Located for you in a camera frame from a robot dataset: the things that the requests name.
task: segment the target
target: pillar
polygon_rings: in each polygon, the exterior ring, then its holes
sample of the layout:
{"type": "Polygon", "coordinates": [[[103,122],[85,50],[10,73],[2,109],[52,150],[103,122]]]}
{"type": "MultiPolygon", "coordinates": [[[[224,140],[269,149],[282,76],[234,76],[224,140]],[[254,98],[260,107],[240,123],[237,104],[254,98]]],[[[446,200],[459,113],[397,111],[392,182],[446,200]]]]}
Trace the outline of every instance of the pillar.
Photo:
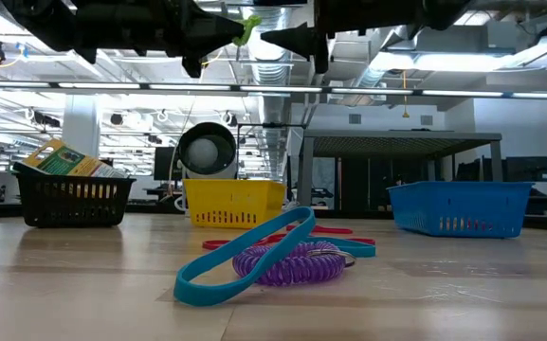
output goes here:
{"type": "Polygon", "coordinates": [[[99,156],[100,112],[96,96],[66,95],[63,142],[78,152],[99,156]]]}

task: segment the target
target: ceiling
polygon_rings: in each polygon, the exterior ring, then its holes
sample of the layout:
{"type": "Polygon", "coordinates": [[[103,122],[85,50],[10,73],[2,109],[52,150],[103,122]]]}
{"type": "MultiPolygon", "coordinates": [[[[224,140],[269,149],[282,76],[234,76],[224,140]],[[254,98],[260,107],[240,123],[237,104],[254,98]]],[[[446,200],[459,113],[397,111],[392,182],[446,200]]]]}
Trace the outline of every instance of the ceiling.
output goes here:
{"type": "MultiPolygon", "coordinates": [[[[228,8],[235,15],[251,10],[245,4],[245,1],[227,1],[228,8]]],[[[221,3],[209,1],[202,5],[216,12],[221,3]]],[[[312,22],[309,7],[290,8],[287,13],[289,26],[312,22]]],[[[512,41],[514,53],[519,52],[528,47],[534,41],[533,35],[547,25],[547,1],[476,1],[473,9],[457,22],[461,27],[493,27],[497,23],[508,24],[503,29],[511,28],[511,34],[515,36],[515,41],[512,41]]],[[[462,28],[456,29],[452,39],[458,44],[462,28]]],[[[241,48],[228,45],[212,52],[201,79],[197,80],[188,77],[180,59],[168,58],[160,51],[150,51],[147,57],[139,57],[131,50],[103,49],[98,51],[96,64],[86,62],[72,51],[53,51],[15,24],[0,5],[0,42],[6,54],[0,65],[0,81],[254,84],[258,83],[258,78],[255,78],[255,74],[260,72],[258,70],[277,67],[287,70],[285,83],[280,85],[342,82],[345,86],[356,86],[357,80],[373,64],[382,45],[378,36],[383,36],[384,32],[387,31],[369,30],[366,36],[359,36],[356,32],[339,33],[330,43],[334,61],[330,63],[329,72],[322,77],[314,75],[310,62],[290,53],[285,53],[282,59],[255,62],[254,48],[248,44],[241,48]]],[[[423,42],[431,41],[426,37],[433,34],[437,33],[422,33],[423,42]]],[[[258,36],[255,32],[251,39],[258,39],[258,36]]],[[[454,42],[447,41],[446,44],[453,45],[454,42]]],[[[383,69],[381,75],[378,86],[384,83],[389,88],[547,90],[547,70],[544,68],[530,71],[509,69],[502,73],[427,69],[409,69],[401,73],[383,69]]],[[[0,130],[16,131],[0,134],[0,170],[6,168],[9,160],[21,159],[48,139],[61,136],[60,129],[54,128],[46,127],[48,133],[40,133],[45,127],[31,119],[38,112],[56,118],[64,125],[66,96],[64,92],[0,89],[0,130]]],[[[132,174],[145,175],[151,173],[155,147],[173,146],[183,131],[185,120],[185,131],[203,121],[224,122],[229,115],[234,115],[240,123],[263,123],[263,120],[267,121],[266,105],[269,103],[256,96],[127,95],[107,91],[99,91],[95,96],[102,114],[101,156],[115,158],[116,167],[132,174]],[[114,125],[111,123],[113,114],[127,119],[122,125],[114,125]],[[160,136],[162,143],[151,143],[146,135],[129,135],[131,132],[151,132],[160,136]]],[[[304,98],[292,96],[287,100],[303,102],[304,98]]],[[[387,97],[374,104],[394,106],[403,104],[403,100],[403,97],[387,97]]],[[[410,104],[436,105],[441,111],[457,102],[457,99],[447,98],[410,99],[410,104]]],[[[252,178],[280,179],[283,174],[284,132],[248,129],[243,128],[247,140],[241,147],[241,159],[245,161],[241,173],[252,178]]]]}

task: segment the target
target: purple spiral cord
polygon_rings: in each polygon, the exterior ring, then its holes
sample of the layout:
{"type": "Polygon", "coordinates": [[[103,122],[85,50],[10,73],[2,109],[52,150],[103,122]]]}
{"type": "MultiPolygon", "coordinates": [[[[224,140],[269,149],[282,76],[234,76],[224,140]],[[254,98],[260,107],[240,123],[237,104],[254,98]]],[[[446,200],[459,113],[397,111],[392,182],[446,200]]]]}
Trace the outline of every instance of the purple spiral cord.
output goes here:
{"type": "MultiPolygon", "coordinates": [[[[233,257],[233,268],[240,277],[254,269],[258,260],[271,246],[252,246],[233,257]]],[[[283,260],[273,264],[260,278],[259,284],[286,286],[299,283],[317,283],[337,278],[345,268],[345,258],[340,255],[307,256],[311,250],[335,250],[329,242],[301,242],[283,260]]]]}

